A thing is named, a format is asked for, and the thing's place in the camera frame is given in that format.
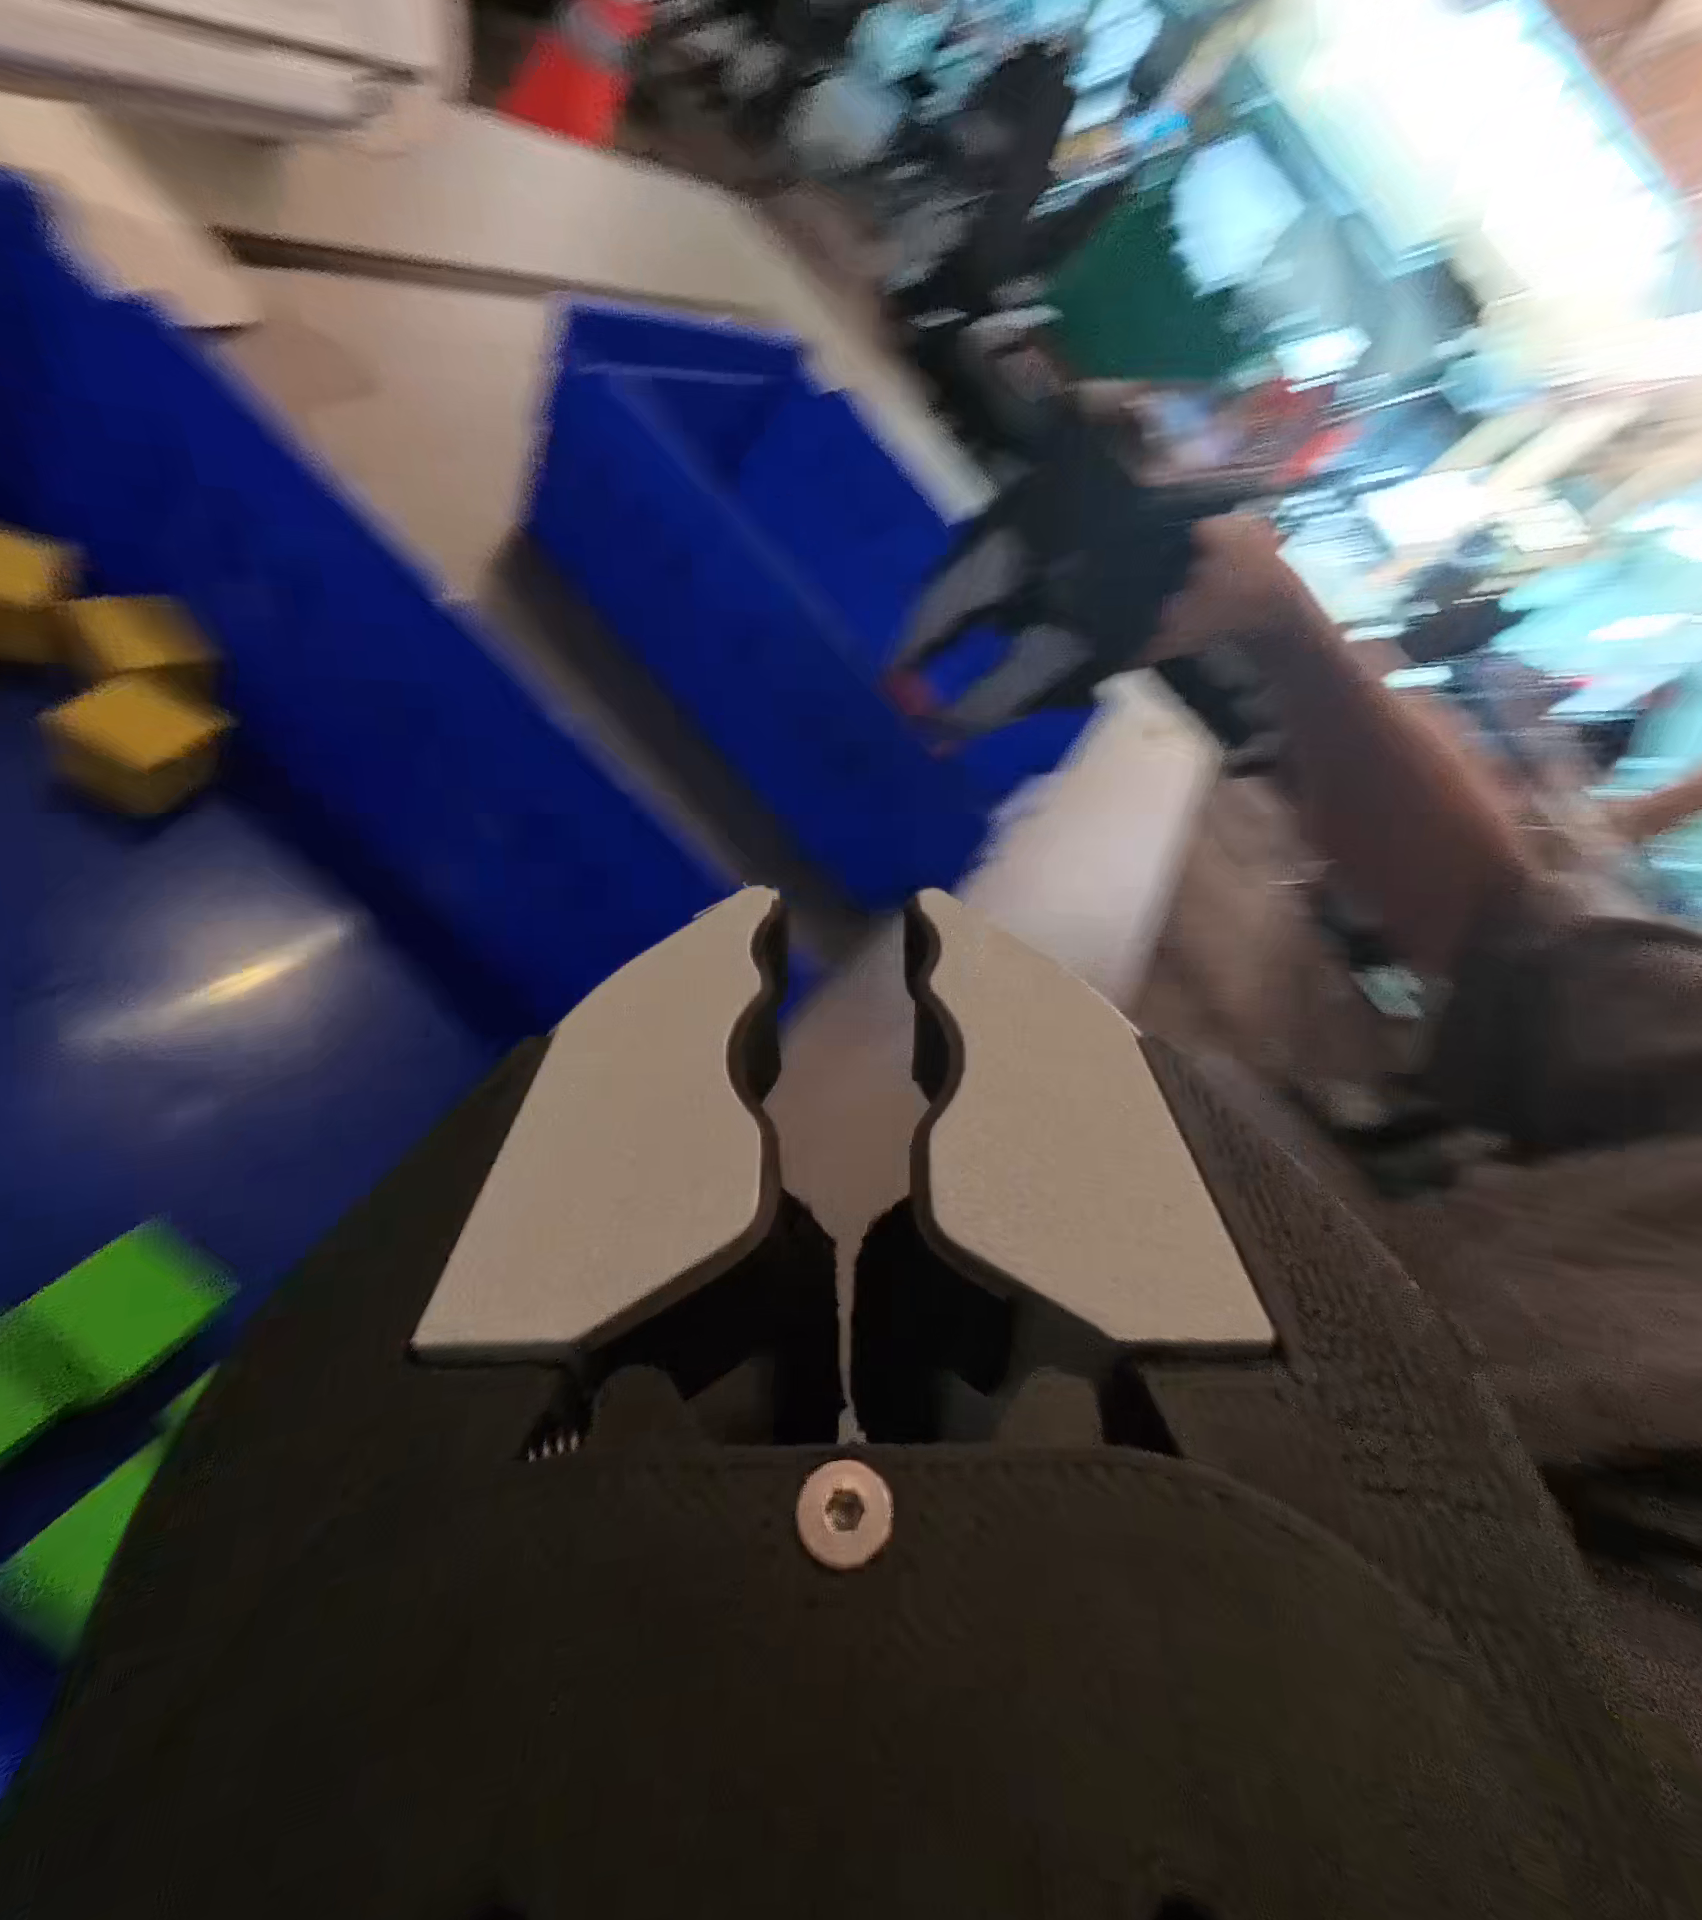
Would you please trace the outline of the blue plastic bin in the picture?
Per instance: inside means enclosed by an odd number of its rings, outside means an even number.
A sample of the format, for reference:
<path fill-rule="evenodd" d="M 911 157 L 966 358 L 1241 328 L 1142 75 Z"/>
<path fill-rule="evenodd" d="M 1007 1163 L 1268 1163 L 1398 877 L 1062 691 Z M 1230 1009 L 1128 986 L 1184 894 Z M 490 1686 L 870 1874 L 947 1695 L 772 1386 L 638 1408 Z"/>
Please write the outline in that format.
<path fill-rule="evenodd" d="M 894 709 L 957 523 L 784 334 L 565 301 L 524 527 L 864 910 L 957 885 L 1092 727 L 1048 709 L 935 754 Z"/>
<path fill-rule="evenodd" d="M 237 800 L 166 833 L 0 743 L 0 1304 L 140 1209 L 287 1266 L 428 1115 L 451 1030 L 565 1012 L 714 885 L 149 304 L 0 176 L 0 523 L 177 587 L 222 647 Z M 530 1456 L 551 1370 L 428 1370 L 399 1311 L 538 1041 L 275 1288 L 157 1445 L 0 1794 L 0 1914 L 824 1914 L 828 1726 L 793 1495 L 837 1439 L 837 1243 L 772 1175 L 695 1386 L 796 1349 L 796 1411 Z"/>

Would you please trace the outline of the orange traffic cone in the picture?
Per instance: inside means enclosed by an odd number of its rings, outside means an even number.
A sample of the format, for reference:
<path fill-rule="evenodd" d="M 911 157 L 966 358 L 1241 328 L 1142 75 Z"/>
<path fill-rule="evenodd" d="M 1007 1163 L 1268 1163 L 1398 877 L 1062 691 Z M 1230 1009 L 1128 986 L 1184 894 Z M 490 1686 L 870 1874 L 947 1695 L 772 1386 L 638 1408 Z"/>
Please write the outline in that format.
<path fill-rule="evenodd" d="M 608 152 L 617 141 L 648 23 L 648 0 L 555 5 L 507 75 L 499 112 Z"/>

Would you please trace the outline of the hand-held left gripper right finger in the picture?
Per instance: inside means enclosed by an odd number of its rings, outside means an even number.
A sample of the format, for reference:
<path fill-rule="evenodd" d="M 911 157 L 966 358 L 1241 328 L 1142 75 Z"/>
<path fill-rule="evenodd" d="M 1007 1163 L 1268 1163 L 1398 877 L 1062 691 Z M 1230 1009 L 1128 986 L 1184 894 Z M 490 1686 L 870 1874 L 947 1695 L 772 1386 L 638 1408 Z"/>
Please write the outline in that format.
<path fill-rule="evenodd" d="M 904 991 L 911 1216 L 945 1266 L 1098 1359 L 1278 1353 L 1128 1012 L 947 886 L 904 906 Z"/>

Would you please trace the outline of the green mat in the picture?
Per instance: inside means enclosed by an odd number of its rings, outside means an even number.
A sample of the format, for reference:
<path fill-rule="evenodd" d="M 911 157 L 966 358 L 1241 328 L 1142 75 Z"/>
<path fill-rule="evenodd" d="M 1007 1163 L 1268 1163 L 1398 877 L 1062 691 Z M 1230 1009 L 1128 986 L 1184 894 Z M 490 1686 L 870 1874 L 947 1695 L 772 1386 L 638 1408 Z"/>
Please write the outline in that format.
<path fill-rule="evenodd" d="M 1170 189 L 1121 203 L 1048 281 L 1048 351 L 1079 381 L 1223 381 L 1244 358 L 1230 292 L 1177 249 Z"/>

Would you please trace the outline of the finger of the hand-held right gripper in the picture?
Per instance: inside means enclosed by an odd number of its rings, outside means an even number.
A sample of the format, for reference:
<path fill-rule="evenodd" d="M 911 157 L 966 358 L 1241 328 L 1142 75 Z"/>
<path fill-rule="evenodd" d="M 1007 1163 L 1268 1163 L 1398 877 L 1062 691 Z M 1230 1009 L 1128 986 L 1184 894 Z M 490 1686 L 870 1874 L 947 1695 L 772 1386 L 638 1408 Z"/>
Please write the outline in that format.
<path fill-rule="evenodd" d="M 941 730 L 947 743 L 976 743 L 1002 727 L 1020 727 L 1037 709 L 1072 709 L 1072 691 L 1074 703 L 1086 697 L 1079 678 L 1092 658 L 1098 647 L 1086 634 L 1056 622 L 1032 622 L 1002 644 L 1002 654 L 976 680 L 966 680 L 945 703 Z"/>
<path fill-rule="evenodd" d="M 1032 610 L 1032 544 L 1020 527 L 966 527 L 914 592 L 894 644 L 894 678 L 920 671 L 983 622 Z"/>

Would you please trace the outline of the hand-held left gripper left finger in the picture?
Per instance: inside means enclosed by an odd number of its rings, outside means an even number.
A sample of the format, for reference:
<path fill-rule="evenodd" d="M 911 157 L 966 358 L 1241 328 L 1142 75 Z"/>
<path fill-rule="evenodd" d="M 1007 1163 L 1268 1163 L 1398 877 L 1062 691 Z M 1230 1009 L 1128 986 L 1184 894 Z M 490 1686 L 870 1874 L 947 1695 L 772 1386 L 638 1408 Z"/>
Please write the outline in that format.
<path fill-rule="evenodd" d="M 746 1257 L 784 1197 L 784 897 L 746 885 L 613 971 L 538 1067 L 407 1353 L 578 1365 Z"/>

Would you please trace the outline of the person's right forearm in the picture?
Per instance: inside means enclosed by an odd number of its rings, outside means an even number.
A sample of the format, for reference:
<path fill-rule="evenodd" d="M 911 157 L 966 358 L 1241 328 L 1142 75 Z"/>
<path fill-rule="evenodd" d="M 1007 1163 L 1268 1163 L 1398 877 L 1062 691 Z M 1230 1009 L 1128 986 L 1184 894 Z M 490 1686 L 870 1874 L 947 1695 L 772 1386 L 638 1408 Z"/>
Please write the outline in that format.
<path fill-rule="evenodd" d="M 1534 877 L 1489 754 L 1398 691 L 1252 510 L 1195 523 L 1195 559 L 1159 647 L 1230 647 L 1252 663 L 1278 717 L 1296 833 L 1333 886 L 1418 975 L 1454 980 L 1475 938 Z"/>

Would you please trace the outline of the white document stand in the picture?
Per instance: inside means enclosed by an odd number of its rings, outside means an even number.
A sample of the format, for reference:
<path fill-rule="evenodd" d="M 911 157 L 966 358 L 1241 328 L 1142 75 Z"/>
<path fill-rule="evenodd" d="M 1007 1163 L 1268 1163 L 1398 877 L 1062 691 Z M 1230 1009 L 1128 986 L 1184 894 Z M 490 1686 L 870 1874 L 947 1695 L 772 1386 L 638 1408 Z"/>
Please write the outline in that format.
<path fill-rule="evenodd" d="M 342 134 L 458 98 L 449 0 L 0 0 L 0 90 L 237 134 Z"/>

